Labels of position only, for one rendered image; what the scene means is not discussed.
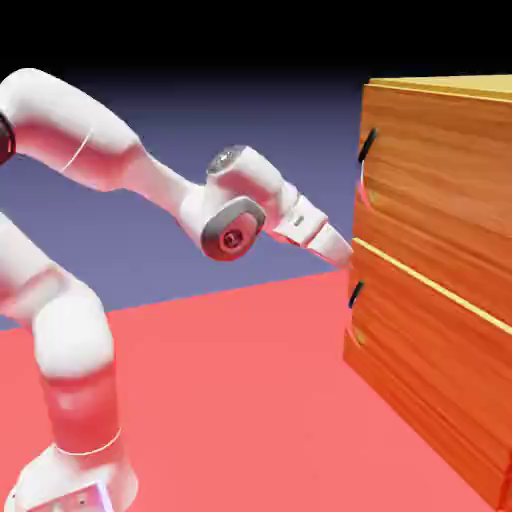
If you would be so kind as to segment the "wooden cabinet door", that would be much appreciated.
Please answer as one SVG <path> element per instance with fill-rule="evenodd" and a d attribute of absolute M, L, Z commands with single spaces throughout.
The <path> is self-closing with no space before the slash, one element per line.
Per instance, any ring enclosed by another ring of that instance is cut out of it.
<path fill-rule="evenodd" d="M 512 101 L 369 84 L 372 128 L 374 212 L 432 242 L 427 276 L 512 325 Z"/>
<path fill-rule="evenodd" d="M 359 240 L 344 359 L 491 507 L 512 512 L 512 328 Z"/>

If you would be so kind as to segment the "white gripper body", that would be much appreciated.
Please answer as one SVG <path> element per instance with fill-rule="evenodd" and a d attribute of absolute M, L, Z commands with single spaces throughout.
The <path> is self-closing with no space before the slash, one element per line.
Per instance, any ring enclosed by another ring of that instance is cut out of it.
<path fill-rule="evenodd" d="M 325 223 L 306 249 L 336 268 L 346 267 L 352 258 L 351 245 L 329 223 Z"/>

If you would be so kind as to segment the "wooden cabinet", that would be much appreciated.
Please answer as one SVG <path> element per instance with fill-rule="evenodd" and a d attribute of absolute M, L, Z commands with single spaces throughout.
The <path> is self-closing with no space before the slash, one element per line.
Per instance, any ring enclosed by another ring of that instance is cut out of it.
<path fill-rule="evenodd" d="M 512 512 L 512 75 L 364 87 L 345 361 Z"/>

